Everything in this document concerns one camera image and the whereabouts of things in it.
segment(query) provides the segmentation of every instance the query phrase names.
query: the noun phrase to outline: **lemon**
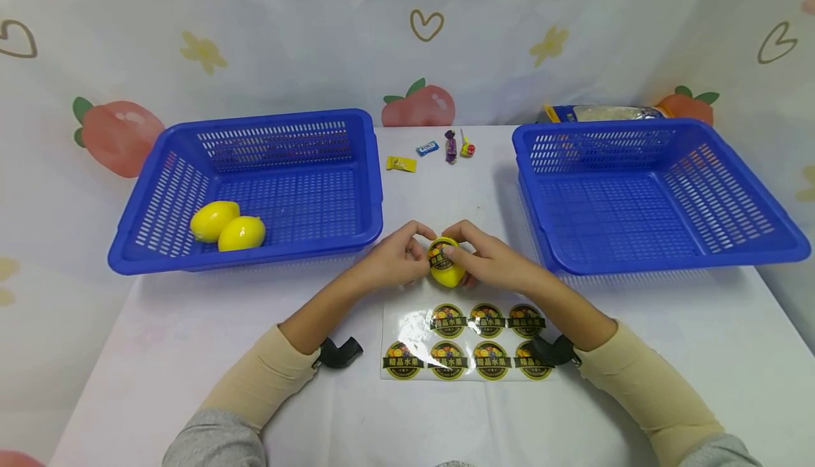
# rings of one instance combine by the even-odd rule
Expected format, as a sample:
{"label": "lemon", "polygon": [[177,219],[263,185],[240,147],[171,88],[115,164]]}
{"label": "lemon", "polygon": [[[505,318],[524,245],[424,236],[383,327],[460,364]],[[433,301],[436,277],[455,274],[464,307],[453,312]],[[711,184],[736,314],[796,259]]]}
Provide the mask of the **lemon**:
{"label": "lemon", "polygon": [[192,216],[190,231],[196,241],[217,242],[226,225],[240,215],[241,208],[234,201],[214,201]]}
{"label": "lemon", "polygon": [[218,251],[257,248],[266,238],[266,226],[259,217],[240,216],[226,225],[218,240]]}

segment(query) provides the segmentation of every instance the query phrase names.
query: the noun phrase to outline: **sticker sheet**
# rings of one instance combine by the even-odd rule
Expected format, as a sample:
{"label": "sticker sheet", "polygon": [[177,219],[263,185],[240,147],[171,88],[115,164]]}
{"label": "sticker sheet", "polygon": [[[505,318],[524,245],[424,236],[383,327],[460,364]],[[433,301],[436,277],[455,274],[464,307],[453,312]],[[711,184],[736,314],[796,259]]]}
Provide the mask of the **sticker sheet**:
{"label": "sticker sheet", "polygon": [[445,291],[430,281],[410,294],[385,306],[382,379],[542,381],[554,371],[527,348],[548,324],[523,297],[488,288]]}

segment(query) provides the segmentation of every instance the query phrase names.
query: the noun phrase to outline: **forearm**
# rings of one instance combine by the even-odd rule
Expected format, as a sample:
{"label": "forearm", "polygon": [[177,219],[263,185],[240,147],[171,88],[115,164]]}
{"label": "forearm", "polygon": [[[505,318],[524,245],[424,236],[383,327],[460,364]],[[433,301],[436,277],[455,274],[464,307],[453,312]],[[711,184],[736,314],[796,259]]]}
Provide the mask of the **forearm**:
{"label": "forearm", "polygon": [[524,294],[575,347],[594,350],[617,332],[617,323],[549,272],[541,272]]}
{"label": "forearm", "polygon": [[280,332],[302,354],[317,350],[365,290],[353,268],[342,273],[280,324]]}
{"label": "forearm", "polygon": [[724,433],[673,366],[554,275],[536,275],[527,297],[574,343],[581,374],[637,421],[661,466],[679,465],[694,446]]}
{"label": "forearm", "polygon": [[677,466],[693,447],[724,434],[690,384],[624,324],[600,348],[575,353],[581,374],[637,421],[660,466]]}
{"label": "forearm", "polygon": [[283,402],[311,380],[320,345],[359,298],[353,280],[341,275],[287,321],[270,328],[221,377],[199,410],[218,408],[250,423],[257,432]]}

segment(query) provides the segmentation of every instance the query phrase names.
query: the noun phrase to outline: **hand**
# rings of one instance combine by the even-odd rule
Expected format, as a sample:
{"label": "hand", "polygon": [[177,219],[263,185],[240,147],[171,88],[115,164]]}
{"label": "hand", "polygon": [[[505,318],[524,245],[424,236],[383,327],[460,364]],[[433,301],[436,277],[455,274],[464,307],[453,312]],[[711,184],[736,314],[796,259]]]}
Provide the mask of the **hand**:
{"label": "hand", "polygon": [[418,221],[406,225],[383,238],[371,252],[345,273],[353,276],[363,292],[397,287],[424,278],[430,272],[427,253],[414,236],[433,241],[436,234]]}
{"label": "hand", "polygon": [[[454,238],[458,242],[469,242],[476,249],[470,253],[462,248],[444,247],[444,254],[453,263],[461,265],[474,278],[500,289],[507,289],[518,294],[529,295],[541,286],[551,273],[540,265],[533,263],[524,255],[506,246],[498,237],[493,237],[480,230],[466,219],[457,222],[441,233],[444,237]],[[472,278],[465,284],[470,286]]]}

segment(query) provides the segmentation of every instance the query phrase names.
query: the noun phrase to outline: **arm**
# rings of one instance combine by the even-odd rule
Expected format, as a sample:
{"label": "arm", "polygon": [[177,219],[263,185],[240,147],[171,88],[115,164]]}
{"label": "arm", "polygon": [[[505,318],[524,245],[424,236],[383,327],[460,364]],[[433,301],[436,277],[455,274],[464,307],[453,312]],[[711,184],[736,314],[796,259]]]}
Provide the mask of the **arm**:
{"label": "arm", "polygon": [[427,226],[410,221],[293,316],[270,328],[216,383],[162,465],[266,466],[259,431],[314,376],[320,345],[328,335],[369,292],[407,284],[429,272],[416,235],[436,237]]}
{"label": "arm", "polygon": [[[722,425],[674,367],[624,324],[613,321],[546,269],[469,221],[447,228],[442,235],[470,242],[477,249],[472,254],[462,248],[444,248],[447,257],[468,274],[527,296],[541,308],[574,343],[583,361],[581,374],[614,397],[637,421],[661,466],[718,466],[725,465],[723,461],[733,461],[726,465],[734,467],[759,465],[738,439],[724,435]],[[723,438],[733,449],[720,449]],[[701,449],[706,445],[711,445],[709,451]],[[707,456],[715,447],[719,450]]]}

